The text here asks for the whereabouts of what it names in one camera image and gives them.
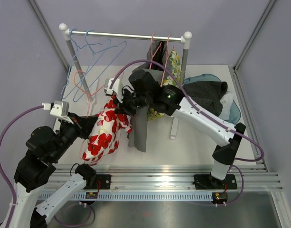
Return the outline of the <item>red poppy white skirt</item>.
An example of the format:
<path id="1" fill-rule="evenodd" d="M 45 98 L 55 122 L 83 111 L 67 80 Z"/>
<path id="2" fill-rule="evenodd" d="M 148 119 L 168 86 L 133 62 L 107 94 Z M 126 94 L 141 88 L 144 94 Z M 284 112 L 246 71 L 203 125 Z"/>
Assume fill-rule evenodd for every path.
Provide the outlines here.
<path id="1" fill-rule="evenodd" d="M 82 159 L 90 166 L 98 164 L 104 156 L 118 149 L 121 132 L 132 131 L 130 117 L 115 112 L 114 98 L 115 96 L 110 97 L 100 112 L 95 115 L 98 119 L 87 141 L 87 148 L 82 154 Z"/>

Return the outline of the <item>plain grey skirt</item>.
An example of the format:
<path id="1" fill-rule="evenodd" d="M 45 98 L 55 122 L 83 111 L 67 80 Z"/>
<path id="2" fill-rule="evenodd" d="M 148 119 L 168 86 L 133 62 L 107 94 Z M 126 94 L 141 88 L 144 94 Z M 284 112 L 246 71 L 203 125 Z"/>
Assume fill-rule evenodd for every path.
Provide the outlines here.
<path id="1" fill-rule="evenodd" d="M 163 41 L 163 49 L 161 51 L 161 59 L 159 64 L 165 64 L 166 59 L 166 42 Z M 150 60 L 150 50 L 147 53 L 148 60 Z M 135 73 L 138 70 L 144 70 L 150 72 L 154 79 L 160 84 L 163 74 L 163 69 L 155 64 L 150 64 L 148 62 L 143 63 L 139 67 L 135 68 L 132 72 Z M 146 141 L 147 141 L 147 112 L 149 107 L 144 107 L 136 111 L 136 115 L 131 118 L 132 132 L 128 135 L 129 146 L 135 147 L 141 152 L 146 152 Z"/>

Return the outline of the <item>dark grey dotted skirt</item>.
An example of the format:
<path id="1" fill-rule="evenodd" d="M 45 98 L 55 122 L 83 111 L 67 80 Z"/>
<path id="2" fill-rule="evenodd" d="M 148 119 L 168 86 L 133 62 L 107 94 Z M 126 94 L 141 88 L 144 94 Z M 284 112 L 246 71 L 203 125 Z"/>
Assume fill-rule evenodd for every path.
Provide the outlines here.
<path id="1" fill-rule="evenodd" d="M 227 82 L 196 81 L 183 85 L 183 88 L 198 105 L 215 116 L 221 114 L 223 106 L 220 100 L 228 91 Z"/>

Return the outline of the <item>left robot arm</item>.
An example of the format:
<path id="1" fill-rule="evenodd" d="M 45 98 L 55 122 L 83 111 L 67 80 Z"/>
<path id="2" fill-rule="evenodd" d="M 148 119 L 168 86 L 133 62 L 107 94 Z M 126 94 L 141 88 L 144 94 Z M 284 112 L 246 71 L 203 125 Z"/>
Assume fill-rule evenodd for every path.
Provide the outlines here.
<path id="1" fill-rule="evenodd" d="M 56 170 L 55 164 L 77 138 L 88 139 L 97 116 L 79 117 L 69 114 L 58 133 L 42 126 L 35 129 L 26 142 L 26 155 L 15 171 L 15 190 L 2 228 L 46 228 L 53 216 L 71 197 L 83 188 L 96 184 L 96 171 L 87 164 L 77 166 L 74 174 L 51 197 L 37 204 L 38 197 Z"/>

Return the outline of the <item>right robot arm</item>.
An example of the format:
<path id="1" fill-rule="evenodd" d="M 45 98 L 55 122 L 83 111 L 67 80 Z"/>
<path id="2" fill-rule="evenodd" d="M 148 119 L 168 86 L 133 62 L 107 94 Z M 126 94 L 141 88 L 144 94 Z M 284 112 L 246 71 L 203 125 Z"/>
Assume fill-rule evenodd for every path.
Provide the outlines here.
<path id="1" fill-rule="evenodd" d="M 234 163 L 245 125 L 223 121 L 194 102 L 187 94 L 174 86 L 160 86 L 150 72 L 139 70 L 129 76 L 132 89 L 128 90 L 120 79 L 112 78 L 106 85 L 106 94 L 114 95 L 116 112 L 135 116 L 138 109 L 154 110 L 184 119 L 200 132 L 209 136 L 216 148 L 212 154 L 214 164 L 209 174 L 194 176 L 197 190 L 228 190 L 234 179 L 228 171 Z"/>

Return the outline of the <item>lemon print skirt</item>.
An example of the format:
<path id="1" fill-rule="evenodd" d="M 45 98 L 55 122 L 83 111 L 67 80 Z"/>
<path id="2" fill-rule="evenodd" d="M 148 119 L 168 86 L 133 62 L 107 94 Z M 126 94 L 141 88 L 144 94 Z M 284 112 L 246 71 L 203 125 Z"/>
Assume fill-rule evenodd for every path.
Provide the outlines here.
<path id="1" fill-rule="evenodd" d="M 179 82 L 180 74 L 181 74 L 181 61 L 179 58 L 179 54 L 175 50 L 172 50 L 170 54 L 167 69 L 168 71 L 172 73 L 172 75 Z M 165 76 L 164 81 L 163 81 L 163 86 L 166 86 L 166 85 L 173 85 L 173 86 L 178 87 L 177 83 L 171 76 Z M 163 116 L 164 116 L 163 113 L 159 113 L 155 111 L 154 109 L 149 108 L 147 112 L 147 121 L 152 121 L 152 120 L 161 118 Z"/>

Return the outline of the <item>clothes rack silver white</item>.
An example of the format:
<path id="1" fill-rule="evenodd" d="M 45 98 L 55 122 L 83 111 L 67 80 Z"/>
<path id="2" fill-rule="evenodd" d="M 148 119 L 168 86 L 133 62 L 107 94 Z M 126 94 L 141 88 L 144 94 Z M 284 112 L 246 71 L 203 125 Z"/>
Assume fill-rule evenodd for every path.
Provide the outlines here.
<path id="1" fill-rule="evenodd" d="M 72 31 L 72 35 L 77 36 L 92 36 L 92 37 L 103 37 L 103 38 L 123 38 L 123 39 L 134 39 L 134 40 L 150 40 L 152 36 L 145 36 L 145 35 L 133 35 L 133 34 L 116 34 L 116 33 L 100 33 L 94 32 L 93 30 L 88 31 L 77 31 L 76 29 L 70 29 Z M 178 42 L 183 45 L 183 53 L 182 53 L 182 61 L 181 61 L 181 74 L 179 82 L 181 84 L 184 83 L 185 74 L 186 74 L 186 67 L 187 67 L 187 59 L 188 59 L 188 51 L 190 48 L 192 33 L 187 31 L 183 34 L 183 36 L 179 38 L 170 37 L 170 42 Z M 157 41 L 167 41 L 168 37 L 159 37 L 153 36 L 153 40 Z"/>

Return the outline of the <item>blue plastic basket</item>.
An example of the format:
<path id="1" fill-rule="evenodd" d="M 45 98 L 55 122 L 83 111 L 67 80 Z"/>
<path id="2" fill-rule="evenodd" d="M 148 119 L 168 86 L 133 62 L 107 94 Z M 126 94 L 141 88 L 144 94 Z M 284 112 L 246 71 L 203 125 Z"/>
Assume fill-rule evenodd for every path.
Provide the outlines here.
<path id="1" fill-rule="evenodd" d="M 193 83 L 196 81 L 215 81 L 215 82 L 221 82 L 221 80 L 213 75 L 213 74 L 201 74 L 199 76 L 193 76 L 188 77 L 184 80 L 184 84 Z M 240 121 L 241 118 L 241 111 L 238 108 L 238 105 L 233 100 L 232 102 L 229 102 L 231 104 L 230 108 L 227 108 L 226 110 L 223 110 L 221 113 L 221 119 L 226 120 L 229 123 L 237 124 Z"/>

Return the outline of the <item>left frame post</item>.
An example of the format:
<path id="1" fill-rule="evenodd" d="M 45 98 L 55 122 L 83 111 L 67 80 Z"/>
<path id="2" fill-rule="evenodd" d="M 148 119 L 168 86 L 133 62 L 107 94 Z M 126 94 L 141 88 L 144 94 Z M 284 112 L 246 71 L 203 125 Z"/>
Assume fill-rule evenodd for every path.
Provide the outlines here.
<path id="1" fill-rule="evenodd" d="M 43 12 L 41 11 L 38 3 L 36 0 L 27 0 L 27 3 L 31 7 L 31 10 L 33 11 L 36 19 L 38 20 L 41 28 L 43 29 L 49 43 L 51 44 L 55 54 L 57 55 L 59 61 L 61 62 L 63 68 L 66 70 L 66 72 L 69 71 L 69 64 L 64 56 L 64 54 L 61 51 L 60 46 L 58 45 L 55 36 L 53 35 L 47 20 L 45 19 L 45 16 Z"/>

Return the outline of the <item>frame post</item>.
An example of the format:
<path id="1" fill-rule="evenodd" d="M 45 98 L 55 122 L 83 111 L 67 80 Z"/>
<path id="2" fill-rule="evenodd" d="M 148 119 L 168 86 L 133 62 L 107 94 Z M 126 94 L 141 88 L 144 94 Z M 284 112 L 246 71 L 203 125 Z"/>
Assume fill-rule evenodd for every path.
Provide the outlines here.
<path id="1" fill-rule="evenodd" d="M 36 0 L 27 0 L 27 3 L 31 7 L 31 10 L 33 11 L 36 19 L 38 20 L 41 28 L 43 29 L 49 43 L 51 44 L 55 54 L 57 55 L 59 61 L 61 62 L 63 68 L 66 70 L 66 72 L 69 71 L 69 64 L 64 56 L 64 54 L 61 51 L 60 46 L 58 45 L 55 36 L 53 35 L 47 20 L 45 19 L 45 16 L 43 12 L 41 11 L 38 3 Z"/>
<path id="2" fill-rule="evenodd" d="M 273 10 L 277 0 L 269 0 L 267 5 L 265 6 L 260 18 L 258 19 L 246 45 L 244 46 L 238 60 L 236 61 L 235 65 L 233 66 L 234 73 L 237 73 L 238 69 L 240 68 L 242 62 L 244 61 L 245 57 L 247 56 L 248 52 L 250 51 L 253 43 L 255 42 L 257 36 L 259 35 L 261 29 L 263 28 L 266 20 L 268 19 L 271 11 Z"/>

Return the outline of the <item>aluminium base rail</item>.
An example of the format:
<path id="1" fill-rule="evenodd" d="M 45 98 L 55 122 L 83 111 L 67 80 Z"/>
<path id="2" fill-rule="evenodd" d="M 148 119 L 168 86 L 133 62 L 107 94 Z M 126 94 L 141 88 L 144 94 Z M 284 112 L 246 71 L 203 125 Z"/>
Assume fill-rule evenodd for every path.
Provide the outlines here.
<path id="1" fill-rule="evenodd" d="M 195 174 L 209 174 L 211 165 L 154 165 L 120 167 L 96 165 L 93 167 L 99 174 L 111 176 L 112 191 L 188 191 Z M 282 191 L 278 173 L 269 172 L 263 163 L 256 165 L 239 164 L 232 168 L 230 174 L 235 175 L 238 187 L 245 191 Z"/>

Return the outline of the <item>right frame post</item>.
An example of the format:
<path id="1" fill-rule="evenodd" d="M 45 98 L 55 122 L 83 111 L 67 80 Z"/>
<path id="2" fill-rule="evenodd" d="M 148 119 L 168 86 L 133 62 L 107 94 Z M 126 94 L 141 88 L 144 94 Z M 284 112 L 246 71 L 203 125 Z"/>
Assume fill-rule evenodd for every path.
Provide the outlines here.
<path id="1" fill-rule="evenodd" d="M 238 60 L 236 61 L 235 65 L 233 66 L 234 73 L 237 73 L 238 69 L 240 68 L 242 62 L 244 61 L 245 57 L 247 56 L 248 52 L 250 51 L 253 43 L 255 42 L 257 36 L 259 35 L 261 29 L 263 28 L 266 20 L 268 19 L 271 11 L 273 10 L 277 0 L 269 0 L 267 5 L 265 6 L 260 18 L 258 19 L 246 45 L 244 46 Z"/>

